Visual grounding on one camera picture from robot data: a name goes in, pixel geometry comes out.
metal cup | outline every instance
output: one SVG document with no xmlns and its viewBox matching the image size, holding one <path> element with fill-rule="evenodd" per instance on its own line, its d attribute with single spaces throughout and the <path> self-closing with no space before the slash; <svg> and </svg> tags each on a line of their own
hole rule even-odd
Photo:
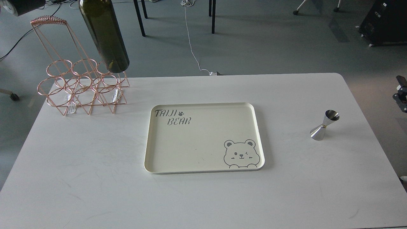
<svg viewBox="0 0 407 229">
<path fill-rule="evenodd" d="M 339 114 L 334 110 L 327 110 L 325 112 L 324 121 L 321 125 L 312 129 L 309 134 L 312 139 L 321 141 L 324 139 L 326 127 L 339 119 Z"/>
</svg>

gray floor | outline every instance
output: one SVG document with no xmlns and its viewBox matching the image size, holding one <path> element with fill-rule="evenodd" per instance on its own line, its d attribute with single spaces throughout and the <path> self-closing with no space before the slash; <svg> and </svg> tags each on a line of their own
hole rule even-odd
<svg viewBox="0 0 407 229">
<path fill-rule="evenodd" d="M 369 42 L 360 37 L 356 26 L 363 21 L 373 0 L 346 0 L 338 13 L 333 12 L 336 1 L 313 0 L 294 16 L 292 12 L 300 2 L 219 0 L 213 35 L 208 1 L 197 0 L 186 12 L 191 44 L 201 67 L 224 75 L 341 74 L 392 164 L 395 178 L 407 175 L 407 114 L 392 99 L 398 85 L 395 77 L 407 77 L 407 46 L 368 47 Z M 114 5 L 131 62 L 128 76 L 207 75 L 206 71 L 199 71 L 190 53 L 180 0 L 146 5 L 150 17 L 143 20 L 147 37 L 140 34 L 132 2 Z M 30 20 L 50 15 L 56 9 L 57 6 L 49 6 L 20 17 L 2 10 L 0 56 L 31 28 Z M 78 10 L 64 4 L 55 16 L 66 19 L 89 56 L 100 59 Z M 69 37 L 55 31 L 48 31 L 48 38 L 57 43 L 53 44 L 60 53 L 70 56 L 72 50 L 66 48 Z M 0 95 L 0 188 L 44 102 L 36 87 L 46 78 L 45 68 L 50 63 L 34 33 L 29 33 L 0 62 L 0 88 L 12 90 L 21 98 L 14 102 L 7 95 Z"/>
</svg>

green glass bottle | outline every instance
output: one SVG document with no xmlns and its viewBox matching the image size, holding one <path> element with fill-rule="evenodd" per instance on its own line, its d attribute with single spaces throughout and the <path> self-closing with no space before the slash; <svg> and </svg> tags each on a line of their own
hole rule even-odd
<svg viewBox="0 0 407 229">
<path fill-rule="evenodd" d="M 111 0 L 79 0 L 79 9 L 106 68 L 120 73 L 129 67 Z"/>
</svg>

chair leg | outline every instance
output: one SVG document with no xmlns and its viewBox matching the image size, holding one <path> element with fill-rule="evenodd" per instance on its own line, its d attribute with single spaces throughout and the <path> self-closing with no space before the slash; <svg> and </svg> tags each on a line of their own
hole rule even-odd
<svg viewBox="0 0 407 229">
<path fill-rule="evenodd" d="M 10 95 L 10 98 L 11 98 L 11 100 L 13 100 L 13 101 L 18 101 L 18 100 L 20 100 L 20 98 L 19 98 L 16 94 L 14 94 L 12 91 L 10 91 L 10 90 L 5 90 L 5 89 L 1 89 L 1 88 L 0 88 L 0 93 L 4 93 L 4 94 L 7 94 L 7 95 Z"/>
<path fill-rule="evenodd" d="M 133 1 L 134 1 L 134 7 L 136 8 L 137 19 L 138 19 L 138 24 L 140 25 L 141 35 L 143 37 L 145 37 L 146 33 L 144 32 L 143 21 L 141 20 L 140 8 L 138 7 L 137 0 L 133 0 Z"/>
<path fill-rule="evenodd" d="M 144 18 L 148 19 L 149 17 L 147 16 L 146 3 L 144 2 L 144 0 L 141 0 L 141 6 L 143 7 Z"/>
<path fill-rule="evenodd" d="M 298 11 L 301 9 L 302 5 L 303 5 L 306 1 L 308 1 L 308 0 L 304 0 L 304 1 L 301 3 L 301 5 L 297 8 L 297 10 L 295 10 L 295 11 L 293 12 L 294 15 L 297 15 L 297 14 L 298 14 Z"/>
<path fill-rule="evenodd" d="M 212 17 L 212 0 L 209 0 L 209 17 Z"/>
<path fill-rule="evenodd" d="M 341 7 L 341 4 L 342 4 L 342 0 L 339 0 L 338 6 L 337 6 L 333 11 L 334 11 L 334 12 L 338 12 L 338 11 L 339 11 L 339 8 Z"/>
<path fill-rule="evenodd" d="M 212 0 L 212 34 L 215 33 L 216 0 Z"/>
</svg>

cream tray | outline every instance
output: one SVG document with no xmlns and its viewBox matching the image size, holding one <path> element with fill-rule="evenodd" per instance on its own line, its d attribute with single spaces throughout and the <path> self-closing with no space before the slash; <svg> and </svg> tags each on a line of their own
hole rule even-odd
<svg viewBox="0 0 407 229">
<path fill-rule="evenodd" d="M 144 167 L 152 173 L 258 170 L 263 148 L 249 103 L 158 105 Z"/>
</svg>

